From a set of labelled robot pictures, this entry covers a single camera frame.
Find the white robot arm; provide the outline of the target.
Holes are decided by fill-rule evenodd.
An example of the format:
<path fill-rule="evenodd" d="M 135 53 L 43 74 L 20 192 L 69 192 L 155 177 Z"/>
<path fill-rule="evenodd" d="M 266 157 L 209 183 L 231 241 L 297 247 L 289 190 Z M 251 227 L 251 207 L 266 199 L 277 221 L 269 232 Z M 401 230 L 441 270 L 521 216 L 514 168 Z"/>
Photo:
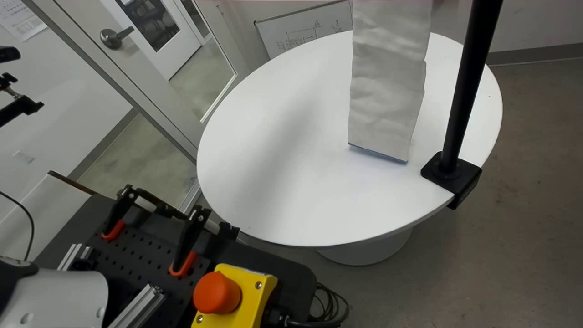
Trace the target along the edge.
<path fill-rule="evenodd" d="M 0 259 L 0 328 L 102 328 L 107 298 L 98 272 Z"/>

